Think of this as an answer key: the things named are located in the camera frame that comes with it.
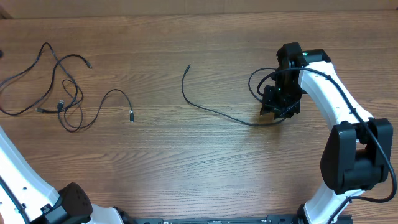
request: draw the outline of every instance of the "wooden tabletop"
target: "wooden tabletop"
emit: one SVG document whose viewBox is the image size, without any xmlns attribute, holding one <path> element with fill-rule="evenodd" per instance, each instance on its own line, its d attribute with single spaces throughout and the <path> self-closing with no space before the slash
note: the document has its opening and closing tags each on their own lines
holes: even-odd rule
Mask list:
<svg viewBox="0 0 398 224">
<path fill-rule="evenodd" d="M 1 20 L 0 80 L 32 64 L 44 42 L 59 57 L 80 54 L 65 68 L 85 99 L 85 123 L 113 88 L 88 130 L 67 133 L 55 114 L 0 114 L 0 125 L 49 184 L 83 187 L 95 204 L 118 206 L 133 217 L 263 217 L 295 213 L 322 181 L 320 158 L 329 130 L 308 95 L 301 113 L 273 127 L 254 128 L 188 105 L 193 102 L 245 121 L 268 122 L 247 80 L 277 67 L 282 44 L 322 48 L 357 101 L 398 126 L 398 12 L 299 12 L 213 16 L 97 17 Z M 2 107 L 18 111 L 48 88 L 55 60 L 48 48 L 32 71 L 1 90 Z M 266 75 L 259 73 L 253 83 Z M 58 69 L 43 108 L 68 102 Z M 71 116 L 78 121 L 78 113 Z M 391 161 L 398 169 L 398 138 Z M 366 192 L 386 197 L 391 181 Z M 398 200 L 355 201 L 345 213 L 358 223 L 396 223 Z"/>
</svg>

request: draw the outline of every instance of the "wooden table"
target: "wooden table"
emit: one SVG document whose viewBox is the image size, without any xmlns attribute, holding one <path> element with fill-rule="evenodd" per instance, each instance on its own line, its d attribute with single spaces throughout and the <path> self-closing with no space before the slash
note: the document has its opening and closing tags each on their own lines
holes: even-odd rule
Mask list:
<svg viewBox="0 0 398 224">
<path fill-rule="evenodd" d="M 188 105 L 194 102 L 250 122 L 261 105 L 247 88 L 257 68 L 276 67 L 284 43 L 325 49 L 347 89 L 377 118 L 398 126 L 398 13 L 303 12 L 214 16 L 97 17 L 0 21 L 0 80 L 27 68 L 50 42 L 85 93 L 85 122 L 111 95 L 92 128 L 67 133 L 56 115 L 0 114 L 0 125 L 29 164 L 60 189 L 80 184 L 91 201 L 117 205 L 133 217 L 263 217 L 295 213 L 322 181 L 320 158 L 329 136 L 308 95 L 302 112 L 278 126 L 252 128 Z M 55 60 L 46 49 L 26 76 L 1 92 L 9 111 L 46 91 Z M 257 75 L 258 82 L 266 73 Z M 55 108 L 66 76 L 58 70 L 43 108 Z M 77 113 L 72 116 L 77 121 Z M 398 138 L 392 164 L 398 169 Z M 365 193 L 385 197 L 391 181 Z M 345 213 L 358 223 L 396 223 L 398 200 L 356 201 Z"/>
</svg>

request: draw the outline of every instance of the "beige background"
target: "beige background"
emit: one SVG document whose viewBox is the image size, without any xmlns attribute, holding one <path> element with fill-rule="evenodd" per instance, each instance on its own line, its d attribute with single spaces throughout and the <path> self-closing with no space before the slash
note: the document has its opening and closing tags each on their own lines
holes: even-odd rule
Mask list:
<svg viewBox="0 0 398 224">
<path fill-rule="evenodd" d="M 15 19 L 396 9 L 398 0 L 0 0 Z"/>
</svg>

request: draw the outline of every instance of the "wall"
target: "wall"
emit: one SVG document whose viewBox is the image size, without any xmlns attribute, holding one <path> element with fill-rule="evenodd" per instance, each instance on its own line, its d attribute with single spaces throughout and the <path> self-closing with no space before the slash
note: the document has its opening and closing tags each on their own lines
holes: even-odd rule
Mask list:
<svg viewBox="0 0 398 224">
<path fill-rule="evenodd" d="M 383 10 L 398 0 L 0 0 L 15 19 L 46 17 Z"/>
</svg>

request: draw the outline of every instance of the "robotic arm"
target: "robotic arm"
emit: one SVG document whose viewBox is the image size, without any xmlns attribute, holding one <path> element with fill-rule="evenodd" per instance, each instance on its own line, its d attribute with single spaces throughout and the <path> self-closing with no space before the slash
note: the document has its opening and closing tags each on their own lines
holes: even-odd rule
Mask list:
<svg viewBox="0 0 398 224">
<path fill-rule="evenodd" d="M 392 126 L 386 119 L 374 119 L 358 105 L 338 79 L 330 58 L 322 49 L 303 52 L 299 43 L 284 44 L 277 59 L 279 69 L 271 75 L 275 86 L 266 86 L 261 94 L 261 113 L 271 112 L 276 118 L 290 118 L 300 112 L 302 94 L 308 93 L 331 131 L 320 163 L 323 183 L 314 197 L 300 206 L 296 215 L 208 220 L 132 219 L 116 207 L 92 205 L 83 189 L 75 183 L 57 192 L 34 172 L 0 128 L 0 180 L 3 187 L 0 188 L 0 213 L 5 224 L 352 224 L 351 217 L 337 217 L 347 206 L 344 204 L 347 197 L 359 196 L 387 179 Z M 340 86 L 358 116 L 366 122 L 387 160 L 376 149 L 366 129 L 330 79 Z M 356 150 L 357 142 L 366 145 L 365 149 Z"/>
</svg>

